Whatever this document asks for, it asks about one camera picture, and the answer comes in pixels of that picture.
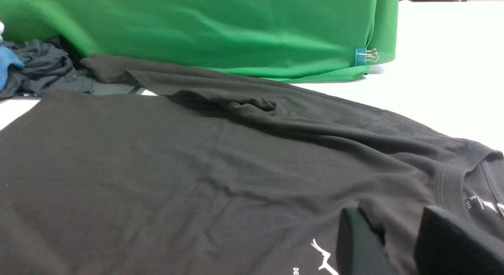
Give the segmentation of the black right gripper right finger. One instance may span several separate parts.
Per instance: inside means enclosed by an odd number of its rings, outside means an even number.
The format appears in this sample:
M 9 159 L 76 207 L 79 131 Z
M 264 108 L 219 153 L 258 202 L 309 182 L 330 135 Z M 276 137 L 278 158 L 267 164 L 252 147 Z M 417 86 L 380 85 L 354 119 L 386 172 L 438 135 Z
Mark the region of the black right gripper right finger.
M 423 209 L 414 250 L 420 275 L 502 275 L 503 241 L 437 206 Z

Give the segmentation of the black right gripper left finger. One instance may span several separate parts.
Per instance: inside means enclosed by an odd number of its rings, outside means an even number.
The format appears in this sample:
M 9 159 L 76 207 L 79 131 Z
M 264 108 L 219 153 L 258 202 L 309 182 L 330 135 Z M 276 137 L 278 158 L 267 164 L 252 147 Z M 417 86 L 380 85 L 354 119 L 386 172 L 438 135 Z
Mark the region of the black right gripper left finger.
M 384 245 L 357 208 L 340 213 L 337 270 L 341 275 L 394 275 Z

